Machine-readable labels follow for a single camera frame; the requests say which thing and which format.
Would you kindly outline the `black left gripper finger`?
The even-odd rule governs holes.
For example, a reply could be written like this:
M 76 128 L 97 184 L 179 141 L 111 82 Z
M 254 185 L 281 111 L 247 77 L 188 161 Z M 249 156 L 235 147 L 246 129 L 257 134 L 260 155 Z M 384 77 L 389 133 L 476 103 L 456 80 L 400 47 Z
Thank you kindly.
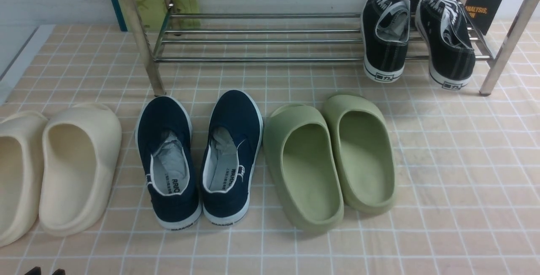
M 34 267 L 27 271 L 24 275 L 42 275 L 42 269 L 41 267 Z

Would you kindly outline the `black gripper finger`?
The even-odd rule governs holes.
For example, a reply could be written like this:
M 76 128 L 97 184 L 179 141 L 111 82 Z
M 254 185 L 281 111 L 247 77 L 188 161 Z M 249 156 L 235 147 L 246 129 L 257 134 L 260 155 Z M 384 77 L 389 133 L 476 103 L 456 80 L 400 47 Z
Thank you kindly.
M 66 275 L 66 271 L 64 269 L 56 269 L 52 275 Z

